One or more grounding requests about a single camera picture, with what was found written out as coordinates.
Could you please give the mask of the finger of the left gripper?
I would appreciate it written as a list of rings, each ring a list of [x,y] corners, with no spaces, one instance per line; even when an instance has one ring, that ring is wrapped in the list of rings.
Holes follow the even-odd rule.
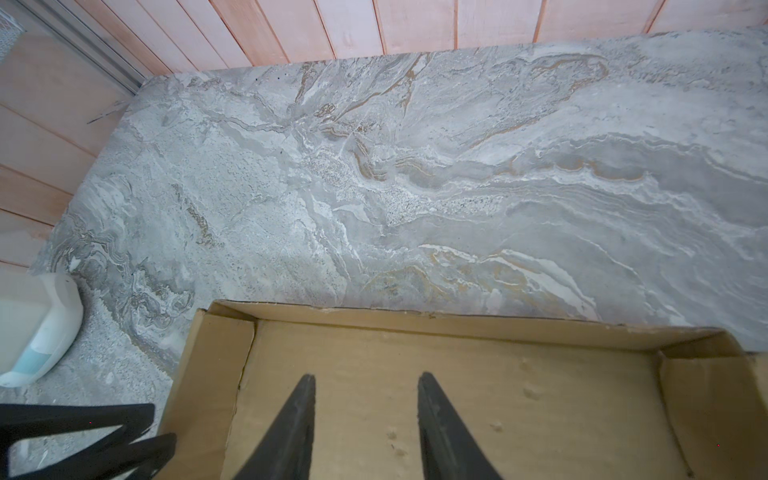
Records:
[[[9,451],[25,439],[115,427],[109,435],[75,454],[87,455],[128,445],[148,431],[152,403],[109,406],[1,405],[1,473],[10,472]]]
[[[153,479],[173,458],[177,436],[173,433],[131,444],[120,444],[98,453],[69,457],[16,479]]]

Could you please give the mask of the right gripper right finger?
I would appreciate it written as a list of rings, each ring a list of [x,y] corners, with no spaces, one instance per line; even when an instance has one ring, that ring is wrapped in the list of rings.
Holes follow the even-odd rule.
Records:
[[[417,416],[425,479],[501,479],[435,376],[418,380]]]

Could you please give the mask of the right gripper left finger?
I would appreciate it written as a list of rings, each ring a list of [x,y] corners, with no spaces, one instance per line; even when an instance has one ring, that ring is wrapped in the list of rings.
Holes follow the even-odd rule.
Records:
[[[315,403],[315,377],[305,374],[235,479],[308,479]]]

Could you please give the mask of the brown cardboard box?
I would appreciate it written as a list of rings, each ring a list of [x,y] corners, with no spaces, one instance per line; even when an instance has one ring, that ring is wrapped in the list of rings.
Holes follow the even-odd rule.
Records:
[[[219,300],[197,311],[164,479],[230,479],[300,378],[313,479],[419,479],[431,373],[505,479],[763,479],[767,358],[717,328]]]

